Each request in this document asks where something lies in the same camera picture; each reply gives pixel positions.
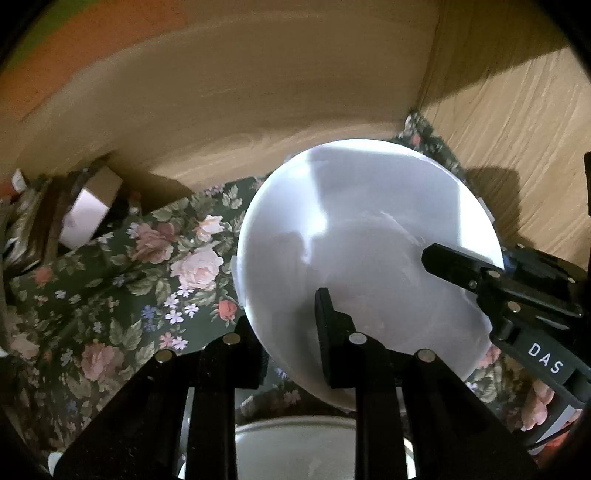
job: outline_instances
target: floral tablecloth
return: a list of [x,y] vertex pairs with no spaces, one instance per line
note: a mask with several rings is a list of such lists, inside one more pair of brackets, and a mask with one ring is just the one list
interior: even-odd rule
[[[465,180],[416,113],[392,141]],[[193,352],[242,314],[230,273],[245,211],[262,178],[178,200],[10,283],[1,347],[16,372],[13,405],[40,457],[63,450],[159,348]],[[484,361],[469,386],[511,427],[531,378],[511,359]],[[305,392],[272,362],[265,386],[239,393],[236,421],[284,414],[351,416]]]

